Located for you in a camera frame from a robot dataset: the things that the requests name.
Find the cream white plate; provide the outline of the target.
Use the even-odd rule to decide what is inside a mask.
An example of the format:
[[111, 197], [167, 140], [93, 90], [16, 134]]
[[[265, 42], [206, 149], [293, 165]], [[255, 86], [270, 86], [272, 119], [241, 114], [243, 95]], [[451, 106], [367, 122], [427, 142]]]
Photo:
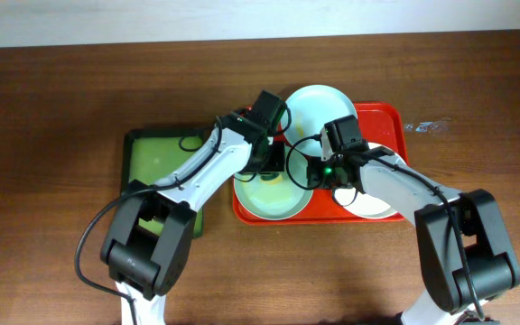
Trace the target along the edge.
[[397, 211], [381, 199], [363, 194], [355, 188], [337, 188], [332, 192], [333, 201], [341, 208], [360, 218], [383, 219]]

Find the light green plate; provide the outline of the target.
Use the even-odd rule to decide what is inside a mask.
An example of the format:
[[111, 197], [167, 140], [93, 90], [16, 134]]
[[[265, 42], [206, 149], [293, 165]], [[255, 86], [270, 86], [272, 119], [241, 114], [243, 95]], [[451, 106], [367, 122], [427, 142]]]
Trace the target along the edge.
[[237, 200], [243, 209], [255, 217], [276, 221], [299, 214], [310, 202], [313, 191], [295, 185], [287, 172], [279, 172], [283, 181], [274, 185], [260, 182], [259, 173], [252, 179], [235, 181]]

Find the light blue plate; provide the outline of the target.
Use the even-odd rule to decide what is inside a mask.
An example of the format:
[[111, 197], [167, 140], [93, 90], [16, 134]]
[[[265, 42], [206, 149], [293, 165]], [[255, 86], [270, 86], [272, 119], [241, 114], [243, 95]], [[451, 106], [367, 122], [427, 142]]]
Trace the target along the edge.
[[289, 144], [318, 134], [324, 125], [352, 115], [358, 117], [352, 101], [340, 90], [325, 85], [310, 85], [293, 92], [285, 101], [291, 111], [291, 125], [283, 136]]

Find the green yellow sponge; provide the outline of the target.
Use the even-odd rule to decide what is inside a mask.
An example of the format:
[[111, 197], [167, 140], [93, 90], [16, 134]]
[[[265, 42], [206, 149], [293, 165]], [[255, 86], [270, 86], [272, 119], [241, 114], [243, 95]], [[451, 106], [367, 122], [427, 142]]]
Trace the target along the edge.
[[260, 182], [267, 185], [274, 185], [283, 181], [283, 176], [279, 172], [260, 175]]

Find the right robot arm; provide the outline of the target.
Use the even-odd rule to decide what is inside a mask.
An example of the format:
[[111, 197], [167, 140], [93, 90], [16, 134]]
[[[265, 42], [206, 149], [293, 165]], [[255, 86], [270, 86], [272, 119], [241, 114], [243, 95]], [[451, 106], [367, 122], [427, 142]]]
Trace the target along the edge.
[[443, 186], [385, 147], [311, 158], [307, 174], [318, 188], [382, 200], [414, 226], [424, 291], [386, 324], [483, 324], [483, 304], [520, 285], [520, 264], [488, 191]]

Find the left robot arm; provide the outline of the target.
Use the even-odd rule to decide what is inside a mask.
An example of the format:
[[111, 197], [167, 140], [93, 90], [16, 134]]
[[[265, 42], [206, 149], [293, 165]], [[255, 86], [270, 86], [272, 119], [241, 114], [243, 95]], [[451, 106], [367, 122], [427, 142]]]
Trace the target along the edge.
[[124, 324], [162, 324], [165, 298], [187, 263], [198, 211], [230, 177], [260, 170], [280, 114], [218, 118], [208, 140], [153, 184], [132, 181], [107, 205], [115, 215], [100, 259], [116, 282]]

